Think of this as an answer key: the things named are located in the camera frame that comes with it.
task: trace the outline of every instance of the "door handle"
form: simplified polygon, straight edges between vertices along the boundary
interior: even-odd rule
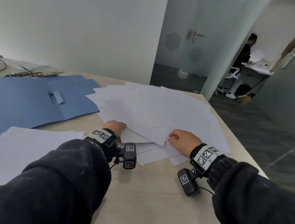
[[[193,42],[193,43],[197,43],[197,39],[198,39],[198,37],[206,37],[206,35],[201,34],[200,32],[196,31],[196,32],[195,32],[195,35],[194,35],[194,37],[193,37],[192,42]]]

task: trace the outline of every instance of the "white sneaker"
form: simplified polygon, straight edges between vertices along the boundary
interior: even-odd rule
[[[228,98],[236,99],[236,96],[233,93],[227,93],[225,96]]]

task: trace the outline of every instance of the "person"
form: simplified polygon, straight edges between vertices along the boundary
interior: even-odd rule
[[[239,56],[237,57],[236,61],[234,62],[233,66],[234,68],[239,68],[240,71],[239,73],[236,75],[237,79],[235,80],[235,83],[232,85],[232,87],[230,88],[230,90],[228,91],[228,93],[225,95],[229,98],[232,99],[236,99],[237,97],[235,96],[235,92],[237,91],[238,87],[243,83],[243,78],[240,74],[241,70],[242,70],[242,63],[249,63],[249,59],[250,59],[250,54],[251,54],[251,47],[256,43],[257,41],[257,35],[255,33],[252,33],[251,36],[249,37],[249,39],[247,40],[245,46],[243,47],[241,53],[239,54]]]
[[[103,125],[117,136],[125,127],[116,121]],[[206,146],[183,130],[169,137],[188,158]],[[110,185],[108,163],[113,157],[112,150],[95,139],[63,143],[0,186],[0,223],[90,223]],[[221,224],[295,223],[294,194],[260,176],[250,164],[220,156],[206,177],[215,191],[212,202]]]

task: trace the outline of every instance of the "blue folder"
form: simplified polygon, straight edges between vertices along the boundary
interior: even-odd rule
[[[86,95],[100,88],[82,75],[0,78],[0,133],[10,127],[33,128],[98,112]]]

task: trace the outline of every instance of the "gray carpet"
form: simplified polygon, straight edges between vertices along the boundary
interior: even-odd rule
[[[187,92],[201,91],[206,77],[177,76],[178,69],[154,65],[151,85]],[[272,181],[295,192],[295,138],[253,105],[241,106],[220,95],[211,106]]]

